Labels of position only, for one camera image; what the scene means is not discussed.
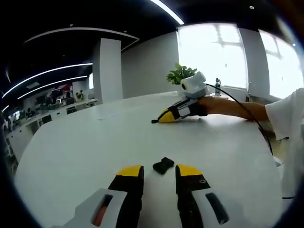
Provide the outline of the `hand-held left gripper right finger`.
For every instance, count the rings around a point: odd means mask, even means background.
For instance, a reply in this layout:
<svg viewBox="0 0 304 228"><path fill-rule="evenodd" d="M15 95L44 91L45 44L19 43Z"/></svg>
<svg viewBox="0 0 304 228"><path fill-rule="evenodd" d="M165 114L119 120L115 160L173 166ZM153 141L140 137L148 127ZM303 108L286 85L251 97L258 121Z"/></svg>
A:
<svg viewBox="0 0 304 228"><path fill-rule="evenodd" d="M235 228L233 206L215 191L200 170L175 166L177 208L183 228Z"/></svg>

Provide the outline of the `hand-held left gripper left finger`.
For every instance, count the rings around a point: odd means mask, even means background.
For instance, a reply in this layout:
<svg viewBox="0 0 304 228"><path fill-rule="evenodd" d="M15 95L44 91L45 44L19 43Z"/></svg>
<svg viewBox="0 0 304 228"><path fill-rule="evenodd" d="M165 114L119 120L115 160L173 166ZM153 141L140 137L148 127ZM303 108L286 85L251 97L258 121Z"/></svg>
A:
<svg viewBox="0 0 304 228"><path fill-rule="evenodd" d="M80 203L63 228L136 228L142 210L144 167L117 172L107 189L100 188Z"/></svg>

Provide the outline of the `person's right hand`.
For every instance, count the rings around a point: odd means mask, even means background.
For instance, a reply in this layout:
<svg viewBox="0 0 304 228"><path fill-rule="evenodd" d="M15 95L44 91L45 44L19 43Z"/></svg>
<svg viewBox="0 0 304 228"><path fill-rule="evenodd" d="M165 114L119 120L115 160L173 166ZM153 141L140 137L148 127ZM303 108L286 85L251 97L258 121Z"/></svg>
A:
<svg viewBox="0 0 304 228"><path fill-rule="evenodd" d="M191 115L207 116L209 114L224 114L229 100L213 96L199 98L190 106Z"/></svg>

